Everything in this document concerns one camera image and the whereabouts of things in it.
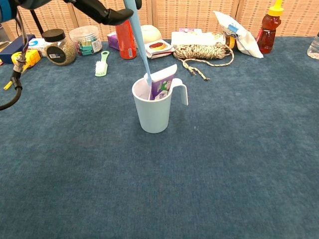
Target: blue box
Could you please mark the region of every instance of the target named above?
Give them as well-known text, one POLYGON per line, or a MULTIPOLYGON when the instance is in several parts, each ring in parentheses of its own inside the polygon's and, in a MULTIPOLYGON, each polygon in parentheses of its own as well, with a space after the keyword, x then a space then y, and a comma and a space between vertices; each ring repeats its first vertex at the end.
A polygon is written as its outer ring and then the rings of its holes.
MULTIPOLYGON (((28 40, 35 38, 35 35, 30 34, 28 35, 28 40)), ((23 40, 22 36, 18 37, 16 40, 14 40, 10 45, 8 45, 5 49, 0 52, 0 59, 5 64, 13 64, 11 60, 11 56, 19 51, 22 51, 23 49, 23 40)))

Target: toothbrush handle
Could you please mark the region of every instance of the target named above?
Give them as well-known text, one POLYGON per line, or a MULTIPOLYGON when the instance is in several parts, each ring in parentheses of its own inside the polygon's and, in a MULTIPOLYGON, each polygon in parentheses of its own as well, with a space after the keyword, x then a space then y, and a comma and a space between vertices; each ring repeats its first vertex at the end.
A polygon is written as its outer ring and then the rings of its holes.
POLYGON ((108 58, 108 56, 109 56, 109 54, 110 54, 110 52, 109 51, 102 51, 101 52, 101 61, 103 62, 103 61, 106 61, 106 59, 108 58))
POLYGON ((136 6, 135 1, 132 1, 132 0, 124 0, 124 5, 125 5, 126 9, 131 9, 134 11, 133 15, 130 18, 130 22, 131 22, 131 25, 133 28, 136 42, 137 42, 138 47, 139 47, 140 55, 144 61, 144 65, 145 65, 146 71, 148 73, 148 85, 150 86, 152 83, 151 71, 150 71, 148 59, 146 56, 146 50, 145 50, 143 34, 142 34, 142 30, 141 30, 141 23, 140 23, 140 19, 139 19, 139 15, 138 15, 137 6, 136 6))

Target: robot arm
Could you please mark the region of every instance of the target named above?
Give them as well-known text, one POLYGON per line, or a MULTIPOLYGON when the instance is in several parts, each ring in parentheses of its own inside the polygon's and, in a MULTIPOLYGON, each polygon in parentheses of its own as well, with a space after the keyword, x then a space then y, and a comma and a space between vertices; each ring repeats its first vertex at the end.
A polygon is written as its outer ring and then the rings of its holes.
MULTIPOLYGON (((26 9, 35 9, 51 0, 18 0, 19 5, 26 9)), ((98 0, 64 0, 72 3, 77 9, 88 15, 97 23, 104 25, 118 25, 129 19, 133 15, 130 9, 113 10, 106 9, 98 0)), ((142 0, 135 0, 137 9, 142 7, 142 0)))
MULTIPOLYGON (((0 23, 11 19, 16 20, 19 25, 22 35, 24 47, 22 54, 17 60, 17 65, 13 67, 13 73, 11 81, 16 90, 16 96, 7 104, 0 105, 0 111, 5 110, 14 105, 21 96, 22 85, 20 82, 20 76, 25 65, 25 54, 28 48, 28 39, 23 27, 23 22, 17 6, 21 6, 25 9, 36 9, 50 2, 51 0, 0 0, 0 23)), ((122 9, 115 11, 113 9, 106 9, 99 0, 64 0, 66 3, 72 3, 77 9, 91 17, 97 23, 104 25, 119 25, 129 19, 133 15, 131 9, 122 9)), ((135 0, 137 9, 142 7, 142 0, 135 0)))

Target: black cable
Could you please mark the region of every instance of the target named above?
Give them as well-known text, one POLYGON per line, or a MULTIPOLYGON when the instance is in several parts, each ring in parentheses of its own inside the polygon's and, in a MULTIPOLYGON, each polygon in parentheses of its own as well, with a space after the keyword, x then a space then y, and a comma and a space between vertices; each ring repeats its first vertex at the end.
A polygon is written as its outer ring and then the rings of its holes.
POLYGON ((13 71, 12 76, 11 76, 11 81, 12 84, 14 85, 14 88, 16 90, 15 97, 5 105, 0 106, 0 111, 3 111, 11 106, 13 106, 20 98, 21 96, 21 91, 22 91, 22 84, 20 82, 20 72, 13 71))
POLYGON ((22 50, 22 53, 26 52, 27 48, 28 48, 28 45, 29 45, 29 40, 27 38, 27 35, 24 34, 24 29, 22 29, 22 24, 19 20, 19 18, 15 18, 15 22, 18 24, 19 28, 20 28, 20 31, 22 32, 22 37, 23 37, 23 42, 24 42, 24 47, 23 47, 23 50, 22 50))
POLYGON ((19 32, 18 32, 18 23, 17 22, 15 22, 15 30, 16 30, 16 34, 19 37, 20 35, 19 35, 19 32))
POLYGON ((42 26, 41 26, 41 23, 40 23, 40 21, 39 21, 39 18, 37 17, 37 15, 36 15, 36 13, 35 13, 34 10, 30 10, 30 12, 31 12, 31 15, 32 15, 32 17, 33 17, 33 20, 35 21, 35 24, 36 24, 36 26, 38 27, 39 32, 40 32, 40 34, 41 34, 41 36, 42 36, 42 34, 43 34, 43 28, 42 28, 42 26))
POLYGON ((3 111, 5 109, 13 106, 19 100, 19 98, 21 96, 21 91, 22 91, 21 88, 17 88, 15 97, 9 103, 6 103, 5 105, 0 106, 0 111, 3 111))

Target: cup handle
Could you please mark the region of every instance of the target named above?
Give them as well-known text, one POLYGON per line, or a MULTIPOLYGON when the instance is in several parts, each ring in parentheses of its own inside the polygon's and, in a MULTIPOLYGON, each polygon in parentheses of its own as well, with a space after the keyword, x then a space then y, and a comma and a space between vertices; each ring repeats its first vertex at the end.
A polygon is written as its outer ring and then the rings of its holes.
POLYGON ((171 82, 170 90, 173 90, 174 87, 180 86, 180 98, 181 102, 188 106, 188 94, 187 94, 187 87, 183 84, 183 81, 179 78, 174 78, 171 82))

